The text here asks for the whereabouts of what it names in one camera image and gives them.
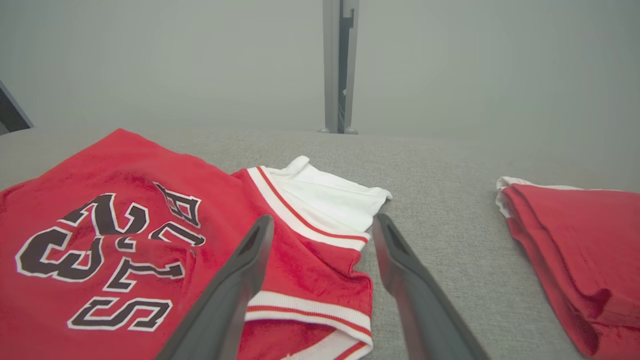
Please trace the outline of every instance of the red stripe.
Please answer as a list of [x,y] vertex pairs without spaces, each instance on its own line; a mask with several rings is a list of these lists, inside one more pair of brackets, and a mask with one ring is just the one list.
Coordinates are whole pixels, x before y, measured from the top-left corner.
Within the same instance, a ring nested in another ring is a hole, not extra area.
[[361,348],[364,348],[367,344],[363,343],[362,341],[357,343],[356,345],[353,345],[352,347],[348,348],[347,350],[345,350],[343,353],[341,353],[338,357],[335,358],[335,360],[344,360],[346,359],[349,355],[353,354],[354,352],[360,350]]
[[267,185],[269,185],[269,187],[271,188],[271,191],[278,197],[278,199],[280,200],[280,202],[282,202],[282,204],[289,209],[289,211],[291,211],[291,213],[293,215],[295,215],[296,218],[298,218],[298,220],[300,220],[300,222],[302,224],[305,224],[309,229],[325,235],[325,236],[330,236],[332,238],[338,238],[338,239],[352,239],[352,240],[360,240],[360,241],[364,241],[365,243],[367,242],[367,238],[363,237],[363,236],[357,236],[357,235],[337,235],[337,234],[330,234],[327,233],[326,231],[320,230],[318,228],[316,228],[315,226],[311,225],[310,223],[308,223],[305,218],[303,218],[300,214],[298,214],[298,212],[296,212],[295,210],[293,210],[293,208],[291,207],[291,205],[289,205],[284,198],[280,195],[280,193],[278,193],[278,190],[276,190],[276,188],[273,186],[273,184],[271,184],[271,181],[269,181],[269,178],[267,178],[267,175],[264,173],[264,171],[262,171],[262,168],[258,167],[257,168],[258,171],[260,172],[260,175],[262,175],[262,178],[267,182]]
[[337,316],[326,315],[321,313],[311,313],[310,311],[302,311],[297,309],[289,309],[288,307],[270,306],[270,305],[250,306],[246,310],[247,313],[252,313],[254,311],[278,311],[280,313],[296,313],[296,314],[307,315],[307,316],[318,316],[325,319],[335,320],[339,323],[347,325],[348,327],[354,330],[360,331],[366,334],[367,336],[371,337],[371,331],[369,329],[362,327],[360,325],[356,325],[352,322],[348,322],[347,320],[339,318]]

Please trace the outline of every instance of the gray wall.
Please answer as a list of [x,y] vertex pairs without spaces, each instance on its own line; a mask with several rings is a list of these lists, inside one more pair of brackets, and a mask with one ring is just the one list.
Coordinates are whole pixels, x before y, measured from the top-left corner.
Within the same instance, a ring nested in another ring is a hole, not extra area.
[[363,0],[353,126],[640,183],[640,1]]
[[2,0],[0,80],[34,125],[324,124],[322,3]]

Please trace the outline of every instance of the red fabric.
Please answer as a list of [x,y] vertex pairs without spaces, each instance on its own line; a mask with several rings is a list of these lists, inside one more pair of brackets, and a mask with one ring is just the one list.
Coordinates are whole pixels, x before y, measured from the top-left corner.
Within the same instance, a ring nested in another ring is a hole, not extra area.
[[[196,208],[173,204],[159,186],[200,202]],[[109,198],[115,224],[111,213],[104,212],[108,201],[89,204],[84,213],[71,216],[92,199]],[[132,210],[133,203],[137,208]],[[142,209],[148,220],[140,215]],[[0,357],[152,359],[245,232],[266,213],[274,215],[275,233],[263,290],[371,316],[371,280],[353,271],[360,257],[357,251],[318,244],[293,232],[273,214],[246,170],[230,176],[198,158],[118,130],[39,178],[0,193]],[[136,228],[145,221],[144,228]],[[191,237],[194,241],[205,238],[204,243],[188,243],[171,229],[161,232],[166,241],[151,238],[168,223],[196,236]],[[127,233],[127,228],[136,231]],[[68,243],[62,244],[67,233]],[[125,249],[133,242],[134,251]],[[44,252],[41,245],[52,243],[58,248],[50,246]],[[89,249],[91,254],[77,260]],[[114,283],[117,269],[127,260],[152,265],[164,275],[147,269]],[[174,265],[171,276],[168,265]],[[117,286],[130,288],[116,291]],[[92,299],[102,307],[82,315]],[[125,304],[134,299],[138,300],[130,306],[139,306],[129,312],[130,318],[116,317],[104,325],[104,318],[119,310],[126,315]],[[169,301],[163,320],[150,329],[154,319],[142,320],[161,313],[158,309]],[[280,359],[332,331],[324,325],[286,321],[248,324],[239,359]]]
[[520,184],[503,194],[511,233],[578,349],[639,359],[640,194]]

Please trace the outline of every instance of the basketball jersey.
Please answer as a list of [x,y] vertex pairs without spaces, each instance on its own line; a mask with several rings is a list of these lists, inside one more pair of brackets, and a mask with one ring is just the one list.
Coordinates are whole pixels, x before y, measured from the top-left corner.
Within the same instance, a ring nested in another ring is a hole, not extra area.
[[238,359],[358,359],[372,284],[353,265],[386,199],[303,156],[228,175],[117,130],[0,193],[0,357],[152,359],[272,214]]

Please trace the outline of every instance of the gray couch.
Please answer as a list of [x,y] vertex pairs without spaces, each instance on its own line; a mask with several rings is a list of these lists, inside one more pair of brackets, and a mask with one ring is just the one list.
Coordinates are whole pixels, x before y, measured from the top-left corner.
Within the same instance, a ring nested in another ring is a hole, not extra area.
[[[113,129],[37,127],[0,136],[0,188],[37,177]],[[285,167],[304,154],[313,166],[394,196],[389,214],[416,255],[493,359],[580,359],[549,306],[526,254],[495,206],[495,180],[612,188],[606,174],[553,154],[455,140],[245,129],[132,129],[226,172]],[[357,270],[374,282],[368,359],[404,359],[394,299],[383,289],[374,247]]]

